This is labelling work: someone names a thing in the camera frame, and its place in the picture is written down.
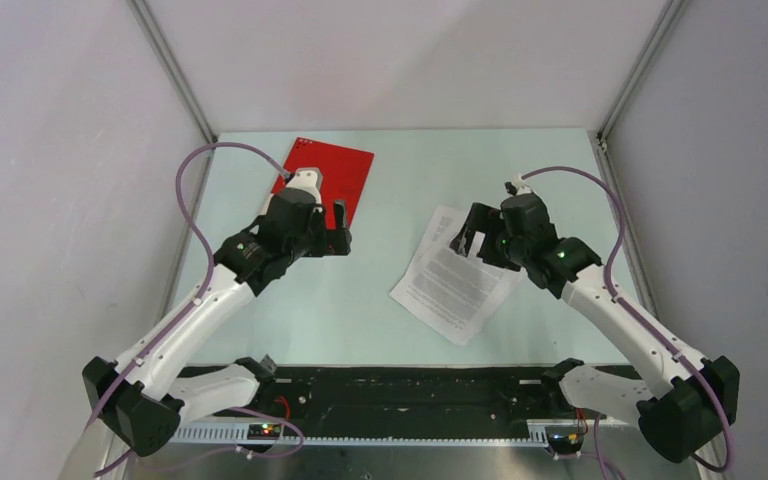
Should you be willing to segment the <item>red and black folder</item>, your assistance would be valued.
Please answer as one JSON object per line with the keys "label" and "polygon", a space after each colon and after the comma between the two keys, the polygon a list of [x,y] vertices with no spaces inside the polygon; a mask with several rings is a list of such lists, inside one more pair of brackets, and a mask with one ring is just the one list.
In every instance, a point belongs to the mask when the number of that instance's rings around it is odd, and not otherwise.
{"label": "red and black folder", "polygon": [[333,230],[333,202],[345,201],[348,209],[348,226],[356,212],[374,154],[298,137],[284,163],[292,174],[303,168],[315,167],[324,179],[320,187],[325,211],[325,225]]}

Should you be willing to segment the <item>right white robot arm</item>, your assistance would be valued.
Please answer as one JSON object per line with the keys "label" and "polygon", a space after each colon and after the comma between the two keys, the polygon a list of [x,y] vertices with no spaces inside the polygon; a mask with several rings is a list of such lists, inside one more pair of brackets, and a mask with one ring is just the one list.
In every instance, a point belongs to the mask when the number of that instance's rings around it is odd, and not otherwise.
{"label": "right white robot arm", "polygon": [[475,203],[449,244],[457,255],[523,270],[540,289],[586,317],[635,369],[635,380],[567,359],[543,374],[545,411],[566,418],[578,408],[636,425],[664,459],[681,463],[736,420],[740,373],[727,357],[710,359],[675,337],[618,285],[582,240],[558,236],[533,193],[497,208]]}

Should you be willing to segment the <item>printed white paper sheets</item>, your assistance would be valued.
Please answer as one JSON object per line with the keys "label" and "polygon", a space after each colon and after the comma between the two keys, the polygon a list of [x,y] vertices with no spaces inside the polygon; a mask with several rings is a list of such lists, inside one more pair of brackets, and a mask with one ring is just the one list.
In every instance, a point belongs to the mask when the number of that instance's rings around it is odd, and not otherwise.
{"label": "printed white paper sheets", "polygon": [[402,279],[389,296],[425,325],[457,346],[478,334],[524,279],[485,264],[474,254],[449,248],[467,213],[439,205]]}

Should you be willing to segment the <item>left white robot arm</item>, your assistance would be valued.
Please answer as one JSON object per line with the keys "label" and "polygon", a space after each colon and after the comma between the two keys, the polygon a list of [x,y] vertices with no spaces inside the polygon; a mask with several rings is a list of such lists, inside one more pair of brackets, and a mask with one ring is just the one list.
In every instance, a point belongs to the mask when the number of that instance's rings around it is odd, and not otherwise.
{"label": "left white robot arm", "polygon": [[149,333],[112,361],[95,357],[86,364],[92,419],[146,457],[198,418],[238,406],[257,417],[271,412],[271,375],[252,359],[192,378],[180,373],[219,326],[293,263],[346,256],[350,242],[344,201],[327,208],[314,187],[281,189],[248,227],[209,253],[205,279]]}

